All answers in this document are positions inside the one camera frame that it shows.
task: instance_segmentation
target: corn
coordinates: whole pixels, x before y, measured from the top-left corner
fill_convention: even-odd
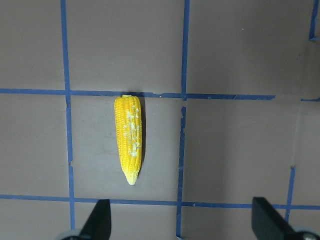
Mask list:
[[[142,157],[142,120],[139,98],[131,95],[117,97],[114,102],[115,131],[120,164],[126,180],[134,185]]]

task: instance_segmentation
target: metal screw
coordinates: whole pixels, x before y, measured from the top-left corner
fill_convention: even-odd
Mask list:
[[[304,240],[317,240],[316,236],[313,235],[312,233],[303,234],[303,239]]]

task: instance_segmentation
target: toy corn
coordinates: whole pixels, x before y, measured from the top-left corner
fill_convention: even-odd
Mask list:
[[[128,183],[134,185],[142,158],[142,119],[139,98],[131,95],[117,97],[114,102],[114,116],[121,168]]]

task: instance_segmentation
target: vertical blue tape strip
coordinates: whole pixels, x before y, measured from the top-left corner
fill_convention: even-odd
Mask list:
[[[184,157],[185,157],[185,127],[186,127],[186,112],[185,106],[181,109],[180,120],[180,146],[179,146],[179,177],[178,177],[178,191],[177,191],[177,207],[176,207],[176,229],[175,234],[177,237],[181,236],[181,212],[182,212],[182,194],[183,194],[183,181],[184,181]]]
[[[316,23],[317,23],[318,8],[319,8],[319,0],[314,0],[312,15],[311,15],[309,40],[316,39]]]
[[[181,96],[187,100],[187,65],[188,65],[188,38],[189,38],[190,0],[184,0],[183,39],[182,39],[182,67],[181,67]]]
[[[71,166],[73,160],[72,148],[72,121],[71,121],[71,97],[69,79],[69,56],[68,56],[68,35],[67,35],[67,9],[66,0],[60,0],[61,7],[61,30],[63,50],[64,88],[66,101],[66,138],[68,153],[68,180],[69,180],[69,205],[70,205],[70,228],[75,229],[75,191],[74,191],[74,170]]]
[[[289,222],[290,210],[292,207],[292,198],[294,194],[294,185],[295,185],[295,176],[296,176],[296,167],[293,166],[290,172],[290,181],[289,181],[289,189],[288,196],[286,200],[286,211],[285,211],[285,220]]]

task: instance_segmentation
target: yellow corn cob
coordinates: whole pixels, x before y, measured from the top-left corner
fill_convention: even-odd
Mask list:
[[[134,185],[141,167],[142,153],[139,98],[131,95],[117,97],[114,102],[114,116],[121,168],[128,183]]]

